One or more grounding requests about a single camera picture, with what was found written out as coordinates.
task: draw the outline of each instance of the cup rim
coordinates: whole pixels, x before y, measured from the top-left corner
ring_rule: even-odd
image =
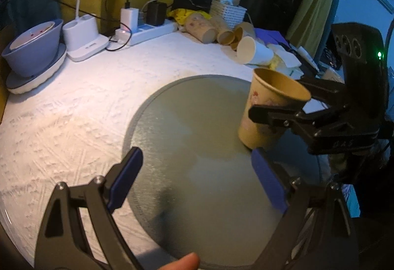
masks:
[[[292,81],[294,82],[296,85],[298,85],[304,92],[305,92],[305,97],[304,98],[300,98],[300,97],[294,97],[288,93],[283,92],[282,90],[279,90],[278,88],[274,87],[273,85],[267,83],[266,81],[264,81],[262,78],[260,78],[260,76],[257,74],[257,72],[259,71],[263,71],[263,72],[275,72],[277,75],[283,77],[285,80],[287,81]],[[297,82],[294,79],[291,79],[290,77],[288,77],[287,75],[280,73],[278,71],[274,71],[271,69],[267,69],[267,68],[257,68],[253,70],[253,77],[256,78],[257,81],[259,81],[259,83],[261,83],[262,85],[264,85],[266,88],[275,91],[276,93],[278,93],[279,95],[286,97],[286,98],[290,98],[293,99],[295,101],[302,101],[302,102],[308,102],[311,100],[312,95],[309,92],[309,90],[304,87],[301,83]]]

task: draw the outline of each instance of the white woven basket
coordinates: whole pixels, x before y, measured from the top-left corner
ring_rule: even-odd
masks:
[[[227,22],[229,27],[233,29],[236,25],[240,24],[244,20],[246,11],[246,8],[240,6],[234,7],[232,5],[227,5],[216,0],[212,0],[209,14],[213,17],[216,15],[222,17]]]

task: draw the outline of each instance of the power adapter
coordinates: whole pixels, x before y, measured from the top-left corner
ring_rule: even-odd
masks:
[[[167,14],[167,4],[164,2],[150,2],[146,15],[146,23],[153,26],[164,24]]]

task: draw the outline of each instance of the white power strip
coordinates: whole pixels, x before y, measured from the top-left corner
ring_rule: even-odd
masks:
[[[140,25],[137,32],[133,33],[127,45],[132,46],[153,38],[158,38],[159,36],[169,34],[178,30],[178,24],[176,22],[165,20],[164,24],[159,26],[153,26],[149,24]],[[115,39],[120,44],[124,44],[130,36],[129,31],[123,29],[115,30]]]

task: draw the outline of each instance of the textured tablecloth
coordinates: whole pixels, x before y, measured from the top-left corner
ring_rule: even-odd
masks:
[[[121,159],[126,128],[145,99],[180,78],[223,74],[251,80],[234,52],[171,33],[81,63],[66,60],[54,77],[24,95],[9,97],[0,124],[1,222],[33,262],[37,234],[54,185],[77,185],[105,175]],[[87,212],[83,222],[94,255],[102,252]],[[114,214],[135,255],[155,250],[126,203]]]

